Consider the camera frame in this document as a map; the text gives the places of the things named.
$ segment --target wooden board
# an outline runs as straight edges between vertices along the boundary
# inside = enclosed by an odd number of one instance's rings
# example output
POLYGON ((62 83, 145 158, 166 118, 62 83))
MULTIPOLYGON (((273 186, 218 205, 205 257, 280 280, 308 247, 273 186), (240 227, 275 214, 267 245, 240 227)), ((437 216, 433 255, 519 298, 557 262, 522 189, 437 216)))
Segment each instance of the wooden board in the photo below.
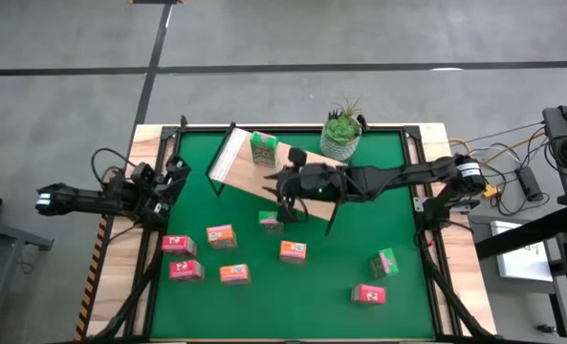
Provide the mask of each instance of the wooden board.
MULTIPOLYGON (((264 186, 276 188, 275 180, 266 180, 264 177, 279 171, 283 166, 291 166, 288 160, 291 146, 280 142, 277 144, 277 165, 276 168, 256 165, 253 163, 251 154, 251 133, 241 128, 234 128, 229 140, 222 149, 213 168, 209 171, 211 179, 239 188, 253 195, 276 202, 276 196, 264 189, 264 186)), ((318 154, 307 152, 307 163, 327 163, 337 166, 342 162, 322 157, 318 154)), ((309 214, 325 221, 330 221, 335 204, 332 202, 320 202, 314 200, 304 200, 309 214)), ((302 205, 296 203, 294 208, 302 211, 302 205)))
MULTIPOLYGON (((298 124, 288 124, 289 126, 298 126, 298 124)), ((315 126, 316 124, 305 124, 307 126, 315 126)), ((449 156, 450 149, 448 146, 447 132, 445 125, 442 123, 417 123, 417 124, 371 124, 377 126, 404 126, 418 125, 421 128, 422 145, 424 148, 425 158, 427 161, 434 161, 442 156, 449 156)), ((133 138, 130 150, 130 161, 136 163, 146 161, 152 165, 155 163, 158 145, 160 143, 160 132, 164 125, 150 124, 139 125, 133 138)), ((227 127, 227 125, 190 125, 196 127, 227 127)), ((246 126, 269 126, 264 124, 247 124, 246 126)), ((286 124, 272 124, 272 127, 282 127, 286 124)), ((411 158, 416 161, 417 155, 414 152, 414 144, 410 140, 411 158)), ((166 156, 170 154, 170 149, 166 152, 166 156)), ((434 194, 438 194, 442 190, 440 183, 432 185, 434 194)), ((453 215, 451 220, 468 225, 468 217, 462 215, 453 215)), ((129 222, 121 218, 116 218, 113 224, 113 233, 120 232, 129 227, 129 222)), ((96 295, 94 298, 94 307, 92 316, 88 323, 87 334, 92 335, 98 333, 110 320, 111 316, 120 308, 124 299, 127 297, 132 287, 132 278, 137 263, 139 243, 141 239, 141 229, 133 229, 129 233, 120 236, 112 242, 107 248, 106 256, 103 263, 102 274, 96 295)), ((452 279, 453 289, 460 297, 462 302, 469 309, 470 313, 487 331, 495 333, 495 325, 491 315, 491 307, 485 290, 485 284, 481 274, 478 258, 474 249, 472 235, 469 231, 459 226, 450 226, 443 230, 443 240, 445 244, 445 252, 449 271, 452 279)), ((150 251, 153 251, 155 243, 155 235, 152 235, 150 241, 150 251)), ((432 257, 436 259, 436 252, 432 248, 432 257)), ((442 293, 437 290, 437 298, 441 318, 445 328, 445 333, 451 333, 450 324, 448 322, 447 301, 442 293)), ((144 319, 144 303, 146 293, 142 296, 139 304, 139 312, 135 322, 135 333, 139 333, 142 329, 142 320, 144 319)), ((468 335, 468 331, 464 328, 464 333, 468 335)))

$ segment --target wooden table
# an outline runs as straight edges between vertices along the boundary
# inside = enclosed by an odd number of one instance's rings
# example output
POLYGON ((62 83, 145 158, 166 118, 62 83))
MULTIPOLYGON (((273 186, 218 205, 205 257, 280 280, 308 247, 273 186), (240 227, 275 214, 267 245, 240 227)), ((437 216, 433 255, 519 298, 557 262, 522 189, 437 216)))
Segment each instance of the wooden table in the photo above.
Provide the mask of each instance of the wooden table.
MULTIPOLYGON (((442 156, 450 155, 447 132, 445 125, 442 123, 371 124, 371 126, 379 125, 389 127, 405 125, 419 126, 422 138, 421 143, 427 161, 434 161, 442 156)), ((139 125, 137 127, 130 150, 130 161, 134 163, 145 161, 154 165, 163 126, 164 125, 139 125)), ((211 124, 196 126, 222 127, 227 125, 211 124)), ((285 126, 285 124, 273 124, 273 126, 281 127, 285 126)), ((408 143, 411 161, 418 161, 417 147, 414 141, 409 140, 408 143)), ((171 151, 172 148, 169 147, 166 155, 169 155, 171 151)), ((442 187, 442 184, 435 183, 431 186, 432 192, 437 194, 442 187)), ((417 187, 417 192, 420 196, 424 193, 421 187, 417 187)), ((109 230, 109 235, 112 236, 132 225, 130 221, 124 218, 115 218, 115 221, 108 220, 111 219, 107 219, 105 216, 100 220, 95 249, 93 251, 93 262, 88 270, 88 282, 79 310, 79 321, 75 333, 75 339, 77 340, 85 335, 93 335, 102 330, 111 317, 118 311, 120 305, 132 288, 142 229, 132 229, 110 243, 106 249, 102 249, 105 234, 109 230)), ((469 224, 468 217, 461 214, 452 215, 451 220, 464 225, 469 224)), ((442 236, 453 289, 479 323, 489 332, 495 333, 491 307, 471 233, 459 226, 450 226, 442 231, 442 236)), ((151 234, 147 254, 148 258, 145 265, 149 263, 155 251, 156 237, 156 233, 151 234)), ((437 261, 434 247, 432 247, 431 252, 432 258, 437 261)), ((448 321, 447 301, 438 290, 438 287, 436 287, 436 291, 444 333, 452 333, 448 321)), ((139 333, 142 330, 146 296, 147 291, 143 293, 138 305, 134 333, 139 333)), ((465 328, 463 328, 463 331, 465 335, 469 335, 465 328)))

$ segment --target green box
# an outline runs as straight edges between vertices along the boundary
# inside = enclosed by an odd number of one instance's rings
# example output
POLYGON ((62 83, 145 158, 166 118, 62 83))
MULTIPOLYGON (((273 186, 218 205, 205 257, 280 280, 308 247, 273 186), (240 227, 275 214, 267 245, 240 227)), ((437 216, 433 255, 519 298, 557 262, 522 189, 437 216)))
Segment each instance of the green box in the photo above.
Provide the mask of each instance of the green box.
POLYGON ((251 134, 251 155, 253 163, 276 168, 276 146, 279 140, 271 135, 253 132, 251 134))
POLYGON ((276 220, 276 211, 259 211, 257 222, 267 234, 283 233, 283 223, 276 220))
POLYGON ((375 278, 383 278, 400 273, 394 250, 391 248, 382 249, 372 256, 370 258, 370 268, 375 278))

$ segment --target cable connector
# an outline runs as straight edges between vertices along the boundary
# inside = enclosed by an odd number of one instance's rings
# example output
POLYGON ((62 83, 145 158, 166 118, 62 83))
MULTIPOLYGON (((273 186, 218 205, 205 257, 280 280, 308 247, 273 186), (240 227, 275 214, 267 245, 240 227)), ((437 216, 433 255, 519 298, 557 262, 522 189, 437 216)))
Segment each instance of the cable connector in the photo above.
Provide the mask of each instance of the cable connector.
POLYGON ((485 185, 485 191, 483 191, 483 198, 488 200, 495 197, 498 193, 500 193, 500 190, 497 187, 487 184, 485 185))

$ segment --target pink box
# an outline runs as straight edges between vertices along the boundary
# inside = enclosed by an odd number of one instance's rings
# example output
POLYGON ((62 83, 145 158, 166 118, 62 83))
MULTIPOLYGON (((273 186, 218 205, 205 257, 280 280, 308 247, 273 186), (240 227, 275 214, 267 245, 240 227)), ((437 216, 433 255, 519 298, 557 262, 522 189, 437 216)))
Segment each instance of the pink box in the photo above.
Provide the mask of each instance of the pink box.
POLYGON ((199 281, 205 279, 205 268, 195 260, 172 262, 168 277, 176 281, 199 281))
POLYGON ((186 235, 164 235, 162 238, 162 251, 196 257, 198 255, 198 245, 186 235))
POLYGON ((351 292, 351 300, 371 305, 385 304, 385 288, 357 285, 351 292))

